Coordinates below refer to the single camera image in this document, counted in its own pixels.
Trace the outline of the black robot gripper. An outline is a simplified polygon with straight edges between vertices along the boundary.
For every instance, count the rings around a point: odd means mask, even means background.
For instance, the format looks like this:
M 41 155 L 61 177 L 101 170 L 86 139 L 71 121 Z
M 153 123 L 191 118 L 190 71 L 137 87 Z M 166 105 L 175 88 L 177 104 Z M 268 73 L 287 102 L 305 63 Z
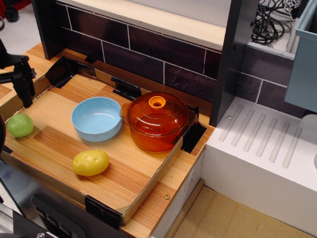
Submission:
M 12 82 L 15 92 L 25 108 L 29 108 L 33 104 L 35 96 L 33 79 L 36 77 L 36 72 L 29 66 L 28 61 L 28 56 L 9 54 L 3 42 L 0 41 L 0 68 L 14 66 L 13 72 L 0 74 L 0 83 Z

